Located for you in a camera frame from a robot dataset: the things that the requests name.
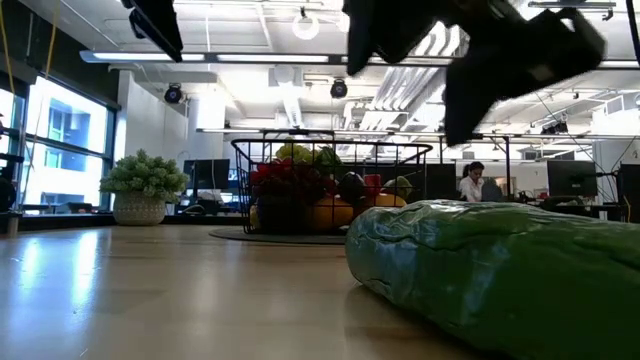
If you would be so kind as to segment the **long ceiling light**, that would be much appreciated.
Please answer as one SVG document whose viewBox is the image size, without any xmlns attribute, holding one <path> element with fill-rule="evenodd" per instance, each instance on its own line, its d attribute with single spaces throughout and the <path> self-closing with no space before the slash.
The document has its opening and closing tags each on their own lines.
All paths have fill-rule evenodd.
<svg viewBox="0 0 640 360">
<path fill-rule="evenodd" d="M 83 50 L 80 57 L 87 63 L 174 63 L 164 53 L 149 52 L 98 52 Z M 442 67 L 453 57 L 409 56 L 395 66 Z M 340 54 L 280 54 L 280 53 L 184 53 L 182 62 L 189 64 L 302 64 L 302 65 L 346 65 L 348 57 Z"/>
</svg>

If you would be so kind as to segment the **dark office partition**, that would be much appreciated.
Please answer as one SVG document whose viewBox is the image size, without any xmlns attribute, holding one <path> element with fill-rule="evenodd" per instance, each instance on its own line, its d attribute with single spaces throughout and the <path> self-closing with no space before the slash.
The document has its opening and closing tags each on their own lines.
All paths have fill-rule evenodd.
<svg viewBox="0 0 640 360">
<path fill-rule="evenodd" d="M 409 203 L 419 200 L 455 200 L 458 198 L 454 164 L 402 164 L 399 174 L 412 185 Z"/>
</svg>

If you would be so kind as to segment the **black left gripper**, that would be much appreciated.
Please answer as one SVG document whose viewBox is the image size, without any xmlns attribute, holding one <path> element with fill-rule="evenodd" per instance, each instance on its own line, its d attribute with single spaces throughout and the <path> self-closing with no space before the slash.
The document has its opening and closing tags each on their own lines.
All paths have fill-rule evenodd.
<svg viewBox="0 0 640 360">
<path fill-rule="evenodd" d="M 138 39 L 148 39 L 174 62 L 182 62 L 183 42 L 173 0 L 122 0 Z"/>
</svg>

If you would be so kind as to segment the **green cucumber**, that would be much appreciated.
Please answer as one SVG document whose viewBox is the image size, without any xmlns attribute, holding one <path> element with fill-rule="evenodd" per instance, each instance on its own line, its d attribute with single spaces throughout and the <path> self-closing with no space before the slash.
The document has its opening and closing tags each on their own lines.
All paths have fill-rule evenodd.
<svg viewBox="0 0 640 360">
<path fill-rule="evenodd" d="M 640 224 L 517 203 L 373 207 L 352 275 L 445 332 L 516 360 L 640 360 Z"/>
</svg>

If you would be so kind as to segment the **grey round plate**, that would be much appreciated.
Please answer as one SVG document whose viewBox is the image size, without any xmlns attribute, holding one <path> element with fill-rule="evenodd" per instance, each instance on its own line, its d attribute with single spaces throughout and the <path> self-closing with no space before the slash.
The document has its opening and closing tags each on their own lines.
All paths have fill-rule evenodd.
<svg viewBox="0 0 640 360">
<path fill-rule="evenodd" d="M 344 245 L 346 236 L 339 235 L 278 235 L 278 234 L 247 234 L 242 227 L 223 226 L 214 227 L 209 235 L 223 240 L 281 243 L 281 244 L 302 244 L 302 245 Z"/>
</svg>

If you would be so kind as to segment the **red grape bunch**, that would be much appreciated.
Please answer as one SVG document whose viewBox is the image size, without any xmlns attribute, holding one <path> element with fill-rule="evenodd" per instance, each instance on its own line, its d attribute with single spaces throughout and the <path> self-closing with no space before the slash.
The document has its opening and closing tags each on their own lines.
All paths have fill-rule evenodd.
<svg viewBox="0 0 640 360">
<path fill-rule="evenodd" d="M 295 163 L 290 157 L 259 164 L 249 176 L 249 188 L 254 198 L 279 196 L 313 204 L 336 194 L 336 184 L 313 165 Z"/>
</svg>

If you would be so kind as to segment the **dark purple round plum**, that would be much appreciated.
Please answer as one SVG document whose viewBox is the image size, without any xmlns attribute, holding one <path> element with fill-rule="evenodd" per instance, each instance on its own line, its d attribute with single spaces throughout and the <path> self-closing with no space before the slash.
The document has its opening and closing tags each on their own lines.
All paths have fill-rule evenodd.
<svg viewBox="0 0 640 360">
<path fill-rule="evenodd" d="M 342 200 L 355 204 L 365 195 L 365 182 L 359 174 L 348 172 L 339 181 L 337 189 Z"/>
</svg>

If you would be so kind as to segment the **black computer monitor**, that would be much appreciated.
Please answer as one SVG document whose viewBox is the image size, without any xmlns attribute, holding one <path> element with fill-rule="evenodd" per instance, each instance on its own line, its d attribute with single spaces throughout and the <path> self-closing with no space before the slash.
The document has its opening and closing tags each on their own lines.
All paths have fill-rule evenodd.
<svg viewBox="0 0 640 360">
<path fill-rule="evenodd" d="M 598 194 L 593 162 L 549 160 L 547 177 L 550 196 L 595 197 Z"/>
<path fill-rule="evenodd" d="M 227 189 L 229 170 L 229 159 L 186 160 L 183 167 L 183 172 L 189 177 L 188 189 Z"/>
<path fill-rule="evenodd" d="M 640 164 L 622 164 L 618 185 L 621 202 L 629 206 L 629 220 L 640 223 Z"/>
</svg>

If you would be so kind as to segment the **orange-yellow mango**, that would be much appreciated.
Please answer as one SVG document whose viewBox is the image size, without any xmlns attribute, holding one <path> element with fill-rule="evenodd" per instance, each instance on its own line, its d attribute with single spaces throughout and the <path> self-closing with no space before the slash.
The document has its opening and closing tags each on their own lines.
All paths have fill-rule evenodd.
<svg viewBox="0 0 640 360">
<path fill-rule="evenodd" d="M 354 208 L 339 196 L 324 197 L 302 206 L 297 230 L 303 232 L 329 232 L 349 225 L 354 218 Z"/>
<path fill-rule="evenodd" d="M 360 205 L 363 209 L 371 207 L 398 207 L 406 206 L 406 201 L 400 196 L 387 193 L 379 193 L 375 196 L 366 197 Z"/>
</svg>

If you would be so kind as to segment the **green grape bunch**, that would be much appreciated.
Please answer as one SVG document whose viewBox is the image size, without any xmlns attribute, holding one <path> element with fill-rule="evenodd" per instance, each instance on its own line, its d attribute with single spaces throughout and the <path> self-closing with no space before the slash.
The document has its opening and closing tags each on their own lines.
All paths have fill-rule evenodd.
<svg viewBox="0 0 640 360">
<path fill-rule="evenodd" d="M 310 147 L 297 143 L 282 145 L 276 151 L 278 160 L 292 160 L 296 164 L 308 164 L 316 167 L 340 166 L 342 160 L 331 146 Z"/>
</svg>

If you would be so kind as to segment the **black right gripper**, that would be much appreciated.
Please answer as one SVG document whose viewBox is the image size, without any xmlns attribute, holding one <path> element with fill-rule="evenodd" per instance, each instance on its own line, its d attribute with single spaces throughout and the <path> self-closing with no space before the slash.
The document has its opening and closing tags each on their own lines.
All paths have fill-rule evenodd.
<svg viewBox="0 0 640 360">
<path fill-rule="evenodd" d="M 525 19 L 508 0 L 436 1 L 440 20 L 469 36 L 446 71 L 448 146 L 468 142 L 498 100 L 592 71 L 606 55 L 606 40 L 572 7 Z"/>
</svg>

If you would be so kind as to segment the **person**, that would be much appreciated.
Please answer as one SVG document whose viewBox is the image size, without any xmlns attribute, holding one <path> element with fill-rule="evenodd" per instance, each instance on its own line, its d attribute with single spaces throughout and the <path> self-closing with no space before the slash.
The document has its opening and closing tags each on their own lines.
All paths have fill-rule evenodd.
<svg viewBox="0 0 640 360">
<path fill-rule="evenodd" d="M 482 201 L 482 187 L 484 165 L 481 162 L 471 162 L 463 168 L 462 179 L 459 182 L 459 192 L 463 200 L 468 202 Z"/>
</svg>

